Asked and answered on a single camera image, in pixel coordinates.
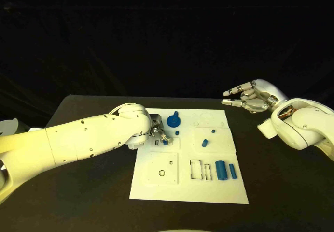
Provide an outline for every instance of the small blue piece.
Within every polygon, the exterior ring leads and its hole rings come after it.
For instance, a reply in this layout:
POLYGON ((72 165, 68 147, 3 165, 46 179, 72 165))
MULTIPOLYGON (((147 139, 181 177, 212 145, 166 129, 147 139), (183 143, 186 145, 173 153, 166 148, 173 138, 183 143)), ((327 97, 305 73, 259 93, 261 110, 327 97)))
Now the small blue piece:
POLYGON ((207 139, 203 140, 202 147, 207 146, 207 139))
POLYGON ((217 179, 228 180, 228 172, 223 161, 216 161, 217 179))
POLYGON ((180 120, 180 118, 179 118, 179 112, 176 111, 176 112, 174 112, 174 115, 171 115, 171 116, 167 118, 167 125, 168 125, 170 127, 179 127, 180 123, 181 123, 181 120, 180 120))
POLYGON ((235 166, 233 166, 232 163, 229 164, 229 170, 230 170, 232 179, 235 180, 236 179, 236 174, 235 174, 235 166))

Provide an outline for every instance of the dark table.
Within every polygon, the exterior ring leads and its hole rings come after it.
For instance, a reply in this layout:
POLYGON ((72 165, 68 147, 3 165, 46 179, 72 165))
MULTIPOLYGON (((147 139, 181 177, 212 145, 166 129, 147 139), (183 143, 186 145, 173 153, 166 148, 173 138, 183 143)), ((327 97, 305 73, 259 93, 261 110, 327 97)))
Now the dark table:
POLYGON ((278 137, 265 138, 256 125, 269 112, 251 115, 219 99, 71 95, 48 127, 105 114, 125 102, 226 110, 251 204, 131 200, 137 151, 122 146, 49 170, 19 187, 0 205, 1 231, 333 231, 334 162, 315 147, 297 151, 278 137))

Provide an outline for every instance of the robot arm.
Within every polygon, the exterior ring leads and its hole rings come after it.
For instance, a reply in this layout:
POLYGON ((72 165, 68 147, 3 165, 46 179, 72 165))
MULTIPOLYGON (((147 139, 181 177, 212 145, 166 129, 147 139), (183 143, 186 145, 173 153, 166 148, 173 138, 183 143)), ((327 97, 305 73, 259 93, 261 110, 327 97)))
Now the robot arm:
POLYGON ((6 174, 0 171, 0 203, 14 189, 49 169, 94 157, 124 144, 137 149, 150 136, 171 141, 164 134, 160 115, 150 116, 141 105, 125 105, 118 113, 118 116, 94 116, 0 137, 0 161, 6 166, 6 174))
POLYGON ((242 92, 240 99, 223 99, 222 104, 243 107, 252 113, 271 110, 271 118, 258 129, 271 139, 279 136, 297 150, 317 146, 334 161, 334 111, 307 99, 291 99, 265 80, 258 79, 235 87, 225 96, 242 92))

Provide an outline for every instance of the black backdrop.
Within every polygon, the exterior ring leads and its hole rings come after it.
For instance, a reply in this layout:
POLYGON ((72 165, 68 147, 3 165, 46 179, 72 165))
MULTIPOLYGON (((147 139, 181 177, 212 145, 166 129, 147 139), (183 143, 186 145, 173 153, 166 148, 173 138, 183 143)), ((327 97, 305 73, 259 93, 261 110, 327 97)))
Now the black backdrop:
POLYGON ((1 119, 43 127, 69 94, 222 98, 256 78, 334 107, 325 8, 112 4, 3 2, 1 119))

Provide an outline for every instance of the wire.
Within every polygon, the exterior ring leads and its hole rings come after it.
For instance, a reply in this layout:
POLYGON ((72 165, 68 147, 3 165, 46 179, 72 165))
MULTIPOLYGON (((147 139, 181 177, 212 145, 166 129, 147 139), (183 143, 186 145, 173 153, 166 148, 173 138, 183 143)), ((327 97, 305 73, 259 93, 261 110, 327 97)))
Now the wire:
POLYGON ((108 114, 114 114, 125 105, 135 105, 135 103, 125 103, 122 105, 120 105, 108 114))

